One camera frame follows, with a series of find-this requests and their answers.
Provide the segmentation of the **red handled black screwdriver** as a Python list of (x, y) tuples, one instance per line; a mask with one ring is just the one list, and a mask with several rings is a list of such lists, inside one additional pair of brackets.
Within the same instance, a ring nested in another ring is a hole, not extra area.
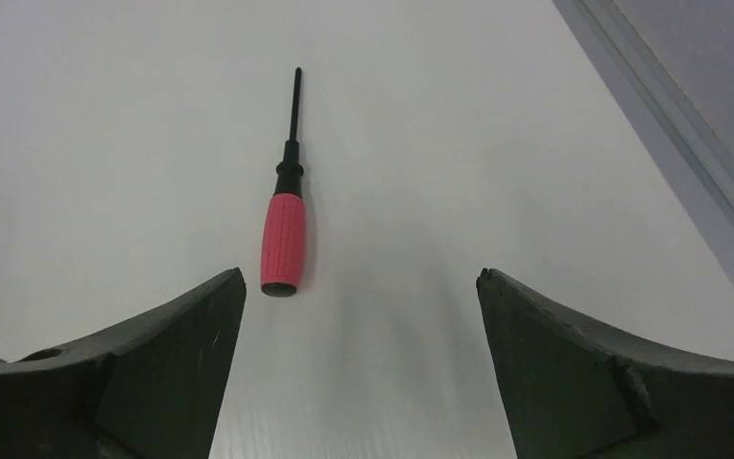
[(261, 291), (268, 296), (295, 295), (305, 266), (306, 209), (302, 197), (304, 168), (298, 141), (302, 69), (294, 71), (289, 138), (267, 210), (260, 260)]

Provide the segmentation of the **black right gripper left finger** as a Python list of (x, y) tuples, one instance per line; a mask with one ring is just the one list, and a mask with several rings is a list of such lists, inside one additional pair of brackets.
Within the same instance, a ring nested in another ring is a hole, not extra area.
[(242, 322), (242, 273), (0, 361), (0, 458), (205, 458)]

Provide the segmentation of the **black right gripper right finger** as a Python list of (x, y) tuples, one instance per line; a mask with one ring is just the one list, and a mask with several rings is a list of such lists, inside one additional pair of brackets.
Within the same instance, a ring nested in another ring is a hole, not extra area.
[(521, 458), (734, 458), (734, 361), (559, 304), (493, 269), (476, 282)]

